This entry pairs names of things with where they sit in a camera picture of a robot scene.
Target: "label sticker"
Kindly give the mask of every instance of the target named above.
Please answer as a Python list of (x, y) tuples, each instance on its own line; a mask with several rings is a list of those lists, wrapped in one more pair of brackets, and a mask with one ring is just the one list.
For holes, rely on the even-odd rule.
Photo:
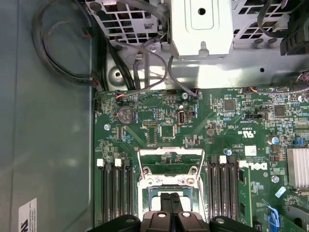
[(275, 196), (278, 197), (278, 198), (280, 198), (280, 197), (282, 196), (282, 194), (285, 193), (285, 191), (286, 191), (286, 188), (282, 186), (282, 187), (278, 190), (278, 192), (276, 192)]
[(256, 156), (256, 146), (245, 146), (245, 156)]
[(37, 231), (37, 199), (24, 204), (18, 210), (18, 232)]

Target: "heatsink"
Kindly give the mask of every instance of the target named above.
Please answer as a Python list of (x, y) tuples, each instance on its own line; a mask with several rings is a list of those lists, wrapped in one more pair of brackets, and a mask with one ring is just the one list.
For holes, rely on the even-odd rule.
[(309, 189), (309, 149), (287, 149), (289, 185)]

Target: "green circuit board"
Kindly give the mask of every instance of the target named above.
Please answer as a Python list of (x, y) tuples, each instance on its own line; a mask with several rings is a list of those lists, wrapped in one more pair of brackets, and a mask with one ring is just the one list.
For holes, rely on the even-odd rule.
[[(285, 215), (287, 205), (309, 209), (308, 196), (298, 195), (289, 185), (286, 149), (308, 145), (306, 95), (263, 95), (246, 88), (194, 91), (198, 97), (182, 90), (124, 97), (130, 91), (96, 93), (95, 225), (127, 213), (140, 216), (149, 210), (152, 195), (178, 191), (191, 201), (190, 210), (205, 215), (205, 220), (223, 215), (259, 231), (303, 231)], [(163, 147), (204, 151), (202, 190), (154, 186), (139, 195), (138, 151)], [(166, 152), (141, 157), (141, 165), (153, 174), (186, 174), (199, 166), (200, 158)], [(271, 208), (280, 215), (277, 230), (269, 224)]]

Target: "motherboard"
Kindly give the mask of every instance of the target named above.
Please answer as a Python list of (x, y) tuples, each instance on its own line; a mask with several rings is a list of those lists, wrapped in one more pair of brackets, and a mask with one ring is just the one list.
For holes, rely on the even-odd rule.
[(160, 210), (160, 194), (177, 192), (206, 222), (308, 231), (309, 95), (192, 91), (96, 93), (95, 225), (142, 219)]

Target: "orange wire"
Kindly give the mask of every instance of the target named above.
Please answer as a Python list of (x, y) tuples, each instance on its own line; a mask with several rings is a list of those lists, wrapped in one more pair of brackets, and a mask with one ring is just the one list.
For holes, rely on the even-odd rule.
[(120, 94), (116, 98), (120, 98), (120, 97), (123, 97), (123, 96), (124, 96), (124, 94)]
[(255, 90), (253, 87), (250, 87), (251, 91), (254, 93), (257, 93), (257, 90)]

